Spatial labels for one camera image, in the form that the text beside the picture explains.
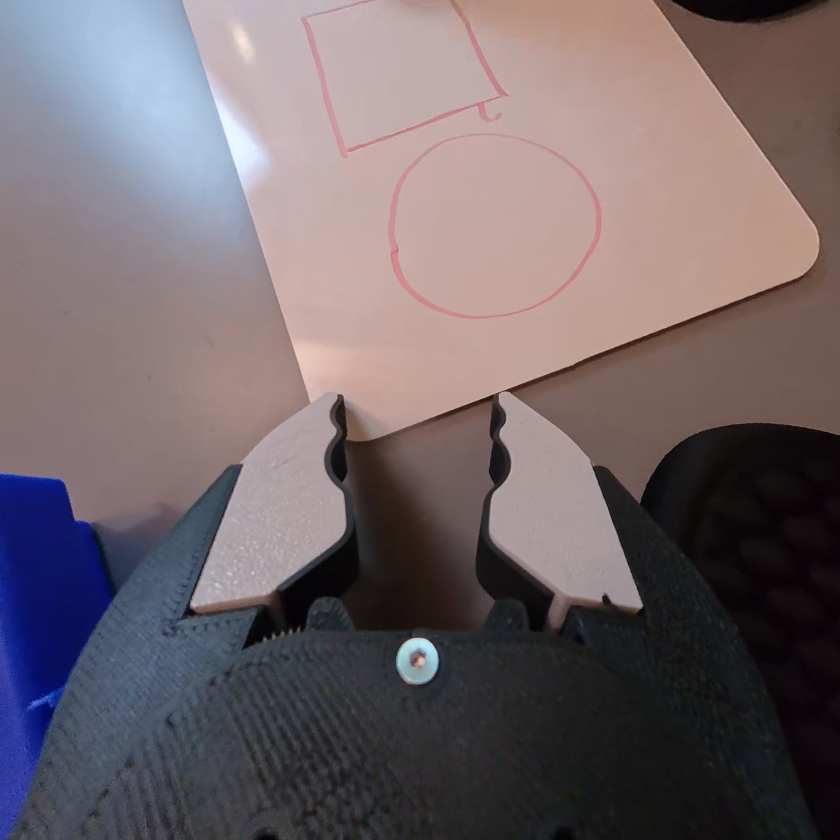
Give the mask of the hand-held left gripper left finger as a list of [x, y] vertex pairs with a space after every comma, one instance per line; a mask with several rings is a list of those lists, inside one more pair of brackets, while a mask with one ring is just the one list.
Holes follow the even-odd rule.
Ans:
[[197, 615], [266, 607], [300, 627], [360, 568], [344, 400], [325, 393], [245, 457], [190, 601]]

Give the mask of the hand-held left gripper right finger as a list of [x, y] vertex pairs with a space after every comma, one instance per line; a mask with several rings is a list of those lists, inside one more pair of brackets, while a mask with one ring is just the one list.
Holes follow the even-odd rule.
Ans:
[[642, 596], [585, 452], [510, 392], [493, 397], [490, 439], [477, 543], [485, 592], [518, 602], [529, 629], [561, 629], [577, 607], [640, 616]]

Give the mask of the blue plastic bin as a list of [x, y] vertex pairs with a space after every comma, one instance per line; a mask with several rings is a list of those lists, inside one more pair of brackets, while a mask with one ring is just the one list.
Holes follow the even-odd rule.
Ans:
[[1, 837], [23, 806], [46, 732], [112, 599], [91, 525], [58, 479], [1, 475]]

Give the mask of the small white whiteboard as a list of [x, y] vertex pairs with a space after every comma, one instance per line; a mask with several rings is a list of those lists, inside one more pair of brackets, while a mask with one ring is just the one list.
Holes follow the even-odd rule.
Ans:
[[655, 2], [184, 2], [308, 399], [373, 440], [800, 279]]

